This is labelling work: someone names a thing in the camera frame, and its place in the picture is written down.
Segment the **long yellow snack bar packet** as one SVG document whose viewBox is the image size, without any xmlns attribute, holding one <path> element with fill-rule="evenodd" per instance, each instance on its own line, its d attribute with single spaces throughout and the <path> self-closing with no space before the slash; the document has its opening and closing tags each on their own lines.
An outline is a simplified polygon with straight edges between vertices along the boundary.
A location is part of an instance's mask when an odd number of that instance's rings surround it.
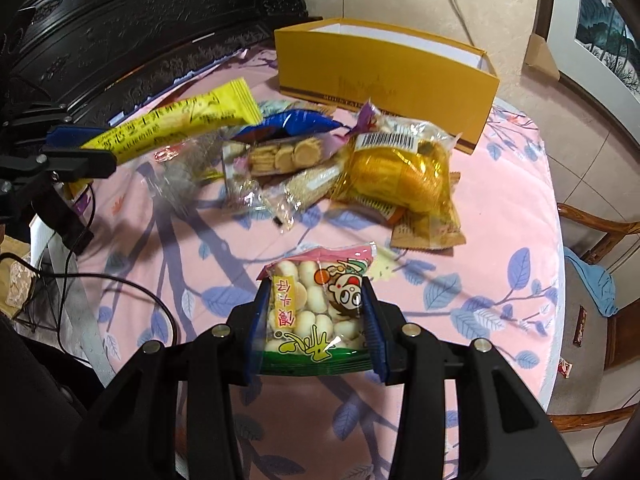
<svg viewBox="0 0 640 480">
<path fill-rule="evenodd" d="M 262 112 L 244 78 L 236 78 L 199 96 L 152 110 L 111 128 L 81 145 L 82 150 L 112 153 L 119 165 L 157 148 L 220 128 L 257 126 Z"/>
</svg>

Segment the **round cracker clear packet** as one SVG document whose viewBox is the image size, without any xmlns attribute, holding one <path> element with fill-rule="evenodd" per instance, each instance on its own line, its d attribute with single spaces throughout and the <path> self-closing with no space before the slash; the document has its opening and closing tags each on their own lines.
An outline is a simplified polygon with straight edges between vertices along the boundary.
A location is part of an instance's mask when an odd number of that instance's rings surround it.
<svg viewBox="0 0 640 480">
<path fill-rule="evenodd" d="M 291 136 L 259 144 L 226 141 L 221 155 L 228 201 L 238 208 L 253 206 L 262 192 L 260 180 L 317 167 L 344 144 L 340 136 L 332 133 Z"/>
</svg>

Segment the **white ball biscuit cartoon packet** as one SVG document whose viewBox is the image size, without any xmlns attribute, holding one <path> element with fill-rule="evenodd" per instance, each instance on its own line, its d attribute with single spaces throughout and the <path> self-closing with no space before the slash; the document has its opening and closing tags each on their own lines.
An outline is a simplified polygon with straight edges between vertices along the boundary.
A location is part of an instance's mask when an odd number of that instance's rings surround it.
<svg viewBox="0 0 640 480">
<path fill-rule="evenodd" d="M 267 264 L 262 369 L 271 376 L 331 376 L 371 367 L 361 307 L 373 243 L 314 247 Z"/>
</svg>

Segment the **sesame bar clear packet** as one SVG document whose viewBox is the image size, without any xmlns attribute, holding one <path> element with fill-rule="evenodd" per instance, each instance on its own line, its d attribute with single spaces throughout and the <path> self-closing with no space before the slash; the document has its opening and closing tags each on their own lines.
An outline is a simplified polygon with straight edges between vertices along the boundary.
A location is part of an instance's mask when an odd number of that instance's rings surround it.
<svg viewBox="0 0 640 480">
<path fill-rule="evenodd" d="M 307 209 L 331 192 L 344 170 L 344 157 L 332 157 L 267 188 L 264 201 L 280 226 L 289 230 Z"/>
</svg>

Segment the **blue snack packet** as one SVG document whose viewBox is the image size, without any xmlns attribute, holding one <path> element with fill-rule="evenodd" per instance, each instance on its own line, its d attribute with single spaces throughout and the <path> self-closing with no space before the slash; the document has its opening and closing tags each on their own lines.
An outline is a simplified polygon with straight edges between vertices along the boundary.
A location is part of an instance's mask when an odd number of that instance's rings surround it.
<svg viewBox="0 0 640 480">
<path fill-rule="evenodd" d="M 244 127 L 233 137 L 233 140 L 260 143 L 293 136 L 327 133 L 342 127 L 341 122 L 315 110 L 294 108 L 294 110 L 270 115 L 257 126 Z"/>
</svg>

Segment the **clear grey snack packet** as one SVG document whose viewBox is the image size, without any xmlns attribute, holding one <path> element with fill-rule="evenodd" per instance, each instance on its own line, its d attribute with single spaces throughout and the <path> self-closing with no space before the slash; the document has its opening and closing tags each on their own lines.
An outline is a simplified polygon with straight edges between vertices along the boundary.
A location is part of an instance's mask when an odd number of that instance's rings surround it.
<svg viewBox="0 0 640 480">
<path fill-rule="evenodd" d="M 201 187 L 216 172 L 224 139 L 218 132 L 205 133 L 178 145 L 178 153 L 163 163 L 154 178 L 155 192 L 177 214 L 185 216 Z"/>
</svg>

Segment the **wooden chair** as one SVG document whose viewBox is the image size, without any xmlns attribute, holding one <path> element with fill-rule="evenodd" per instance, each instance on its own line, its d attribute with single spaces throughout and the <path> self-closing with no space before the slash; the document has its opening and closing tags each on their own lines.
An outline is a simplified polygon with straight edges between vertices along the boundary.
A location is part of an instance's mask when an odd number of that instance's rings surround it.
<svg viewBox="0 0 640 480">
<path fill-rule="evenodd" d="M 604 368 L 607 370 L 614 365 L 623 363 L 622 359 L 616 356 L 616 347 L 623 349 L 623 346 L 622 341 L 616 337 L 620 316 L 617 314 L 618 309 L 615 305 L 616 292 L 613 278 L 598 266 L 598 263 L 612 252 L 613 248 L 625 237 L 638 235 L 639 222 L 616 222 L 602 219 L 564 203 L 558 203 L 558 214 L 561 218 L 603 233 L 603 237 L 593 248 L 577 258 L 575 266 L 577 271 L 582 271 L 582 282 L 585 284 L 593 303 L 599 308 L 600 315 L 608 318 L 608 339 L 606 340 L 604 361 Z M 637 403 L 605 412 L 550 415 L 550 419 L 561 434 L 568 434 L 569 432 L 603 428 L 630 419 L 636 408 L 638 408 Z"/>
</svg>

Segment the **pink leaf-print tablecloth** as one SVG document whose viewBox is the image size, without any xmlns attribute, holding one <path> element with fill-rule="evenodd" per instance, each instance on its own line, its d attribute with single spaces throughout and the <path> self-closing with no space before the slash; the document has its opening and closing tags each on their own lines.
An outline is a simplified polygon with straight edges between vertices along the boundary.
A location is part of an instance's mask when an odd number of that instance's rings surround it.
<svg viewBox="0 0 640 480">
<path fill-rule="evenodd" d="M 472 154 L 454 153 L 454 202 L 466 243 L 451 252 L 400 252 L 390 230 L 330 202 L 292 229 L 262 212 L 231 217 L 221 183 L 180 218 L 150 189 L 151 156 L 96 182 L 94 240 L 80 257 L 96 331 L 84 345 L 109 382 L 145 341 L 190 340 L 251 300 L 273 261 L 314 246 L 374 243 L 376 294 L 436 337 L 489 339 L 541 404 L 548 404 L 564 324 L 562 235 L 544 141 L 502 101 Z M 401 388 L 370 373 L 258 377 L 232 392 L 243 466 L 253 479 L 383 479 Z"/>
</svg>

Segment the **blue cloth on chair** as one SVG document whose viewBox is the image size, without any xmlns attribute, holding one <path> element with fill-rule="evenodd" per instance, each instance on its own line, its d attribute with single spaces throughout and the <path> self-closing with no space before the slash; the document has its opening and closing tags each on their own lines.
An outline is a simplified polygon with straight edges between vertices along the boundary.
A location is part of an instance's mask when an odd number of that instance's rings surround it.
<svg viewBox="0 0 640 480">
<path fill-rule="evenodd" d="M 613 275 L 603 266 L 586 263 L 570 248 L 564 248 L 564 257 L 573 266 L 600 315 L 612 318 L 620 310 L 616 306 L 616 286 Z"/>
</svg>

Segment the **yellow cake clear packet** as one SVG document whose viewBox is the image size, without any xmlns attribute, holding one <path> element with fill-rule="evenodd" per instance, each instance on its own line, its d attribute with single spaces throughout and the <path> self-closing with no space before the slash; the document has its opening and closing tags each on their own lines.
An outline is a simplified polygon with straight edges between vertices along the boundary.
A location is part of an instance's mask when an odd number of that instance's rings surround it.
<svg viewBox="0 0 640 480">
<path fill-rule="evenodd" d="M 332 197 L 346 202 L 358 195 L 448 221 L 450 156 L 457 142 L 431 122 L 386 115 L 367 102 L 350 133 Z"/>
</svg>

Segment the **yellow cardboard shoe box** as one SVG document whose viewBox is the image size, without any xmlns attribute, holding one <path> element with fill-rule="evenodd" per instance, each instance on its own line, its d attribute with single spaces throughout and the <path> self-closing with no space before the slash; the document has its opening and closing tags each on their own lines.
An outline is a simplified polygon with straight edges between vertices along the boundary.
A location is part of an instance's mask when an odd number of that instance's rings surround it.
<svg viewBox="0 0 640 480">
<path fill-rule="evenodd" d="M 332 18 L 274 33 L 287 96 L 432 122 L 474 152 L 497 94 L 488 54 L 470 44 L 384 23 Z"/>
</svg>

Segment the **framed lotus painting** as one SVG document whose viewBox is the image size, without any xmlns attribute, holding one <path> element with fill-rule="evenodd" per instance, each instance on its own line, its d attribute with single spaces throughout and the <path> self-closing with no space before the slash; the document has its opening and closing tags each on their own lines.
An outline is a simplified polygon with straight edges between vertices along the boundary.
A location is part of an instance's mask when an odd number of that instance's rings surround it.
<svg viewBox="0 0 640 480">
<path fill-rule="evenodd" d="M 620 0 L 538 0 L 525 64 L 639 140 L 639 33 Z"/>
</svg>

